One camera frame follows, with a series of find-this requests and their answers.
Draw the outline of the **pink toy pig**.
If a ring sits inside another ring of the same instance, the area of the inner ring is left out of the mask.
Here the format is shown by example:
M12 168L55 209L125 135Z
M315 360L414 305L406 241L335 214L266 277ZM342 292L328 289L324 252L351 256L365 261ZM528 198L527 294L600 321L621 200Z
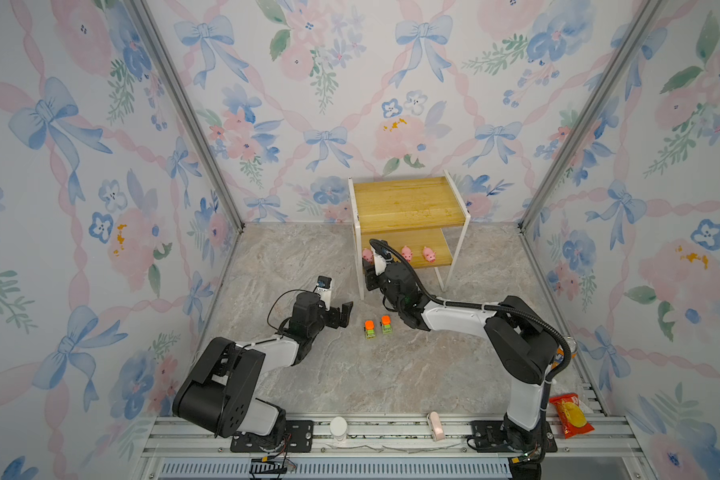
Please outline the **pink toy pig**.
M366 261L366 262L368 262L368 263L373 263L373 262L374 262L373 252L372 252L370 249L368 249L368 248L364 248L364 249L362 250L362 258L363 258L364 261Z
M413 252L409 246L404 246L401 250L401 255L404 259L410 263L413 260Z
M428 263L435 263L437 261L436 252L430 247L424 247L422 249L422 256Z

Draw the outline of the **orange green toy truck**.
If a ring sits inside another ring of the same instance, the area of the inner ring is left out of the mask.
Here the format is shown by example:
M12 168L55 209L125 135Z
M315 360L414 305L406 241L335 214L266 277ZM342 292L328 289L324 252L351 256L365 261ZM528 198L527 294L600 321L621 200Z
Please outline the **orange green toy truck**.
M373 320L364 322L364 332L367 339L373 339L376 337L376 325Z
M390 334L392 332L391 317L389 315L381 317L381 329L383 334Z

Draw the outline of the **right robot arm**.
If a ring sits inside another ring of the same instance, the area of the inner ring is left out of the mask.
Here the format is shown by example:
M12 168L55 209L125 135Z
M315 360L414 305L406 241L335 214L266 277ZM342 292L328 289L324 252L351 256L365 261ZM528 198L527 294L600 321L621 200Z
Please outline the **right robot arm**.
M504 448L526 457L542 457L550 431L547 408L555 377L570 364L566 337L542 320L517 296L498 303L448 301L430 294L406 263L378 271L365 261L366 289L378 290L386 307L411 329L448 331L480 338L491 345L510 379L510 400L494 439L472 435L472 448Z

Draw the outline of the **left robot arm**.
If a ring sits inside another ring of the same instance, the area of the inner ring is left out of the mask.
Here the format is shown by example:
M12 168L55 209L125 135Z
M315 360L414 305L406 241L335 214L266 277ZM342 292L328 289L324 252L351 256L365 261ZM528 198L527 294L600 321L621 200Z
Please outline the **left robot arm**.
M209 342L174 397L173 416L230 438L233 451L287 446L286 411L255 397L259 378L301 363L324 329L349 325L353 308L351 301L331 307L326 290L295 292L292 313L274 336L243 344L223 337Z

